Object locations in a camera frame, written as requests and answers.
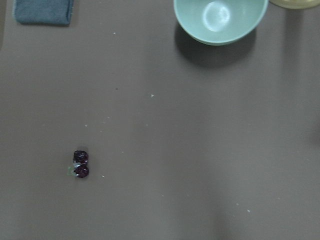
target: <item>gray tabletop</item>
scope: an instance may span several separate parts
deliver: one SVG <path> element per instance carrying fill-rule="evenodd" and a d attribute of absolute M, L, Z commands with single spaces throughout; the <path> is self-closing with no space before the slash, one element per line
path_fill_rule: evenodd
<path fill-rule="evenodd" d="M 320 7 L 206 46 L 172 0 L 0 3 L 1 240 L 318 240 Z M 67 175 L 73 151 L 90 175 Z"/>

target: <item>beige dish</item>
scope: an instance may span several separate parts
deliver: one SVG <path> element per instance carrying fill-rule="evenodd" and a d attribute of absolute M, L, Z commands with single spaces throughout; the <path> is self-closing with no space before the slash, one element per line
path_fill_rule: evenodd
<path fill-rule="evenodd" d="M 320 0 L 269 0 L 271 3 L 287 9 L 307 9 L 320 4 Z"/>

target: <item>towel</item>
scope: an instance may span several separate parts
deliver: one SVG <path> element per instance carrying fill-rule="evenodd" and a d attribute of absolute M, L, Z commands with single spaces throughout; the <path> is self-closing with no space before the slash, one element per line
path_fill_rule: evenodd
<path fill-rule="evenodd" d="M 74 0 L 14 0 L 13 17 L 21 24 L 68 25 Z"/>

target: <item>dark round object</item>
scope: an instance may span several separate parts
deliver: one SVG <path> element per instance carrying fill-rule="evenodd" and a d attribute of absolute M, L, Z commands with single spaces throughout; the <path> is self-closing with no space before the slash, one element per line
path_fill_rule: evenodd
<path fill-rule="evenodd" d="M 75 151 L 73 153 L 73 163 L 86 166 L 88 164 L 89 155 L 85 151 Z"/>
<path fill-rule="evenodd" d="M 89 175 L 89 168 L 84 165 L 80 165 L 74 169 L 74 172 L 78 178 L 82 179 Z"/>

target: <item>blue cloth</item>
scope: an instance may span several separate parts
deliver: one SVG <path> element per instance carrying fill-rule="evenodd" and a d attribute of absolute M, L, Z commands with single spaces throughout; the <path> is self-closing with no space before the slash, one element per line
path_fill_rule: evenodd
<path fill-rule="evenodd" d="M 13 17 L 21 24 L 68 25 L 74 0 L 14 0 Z"/>

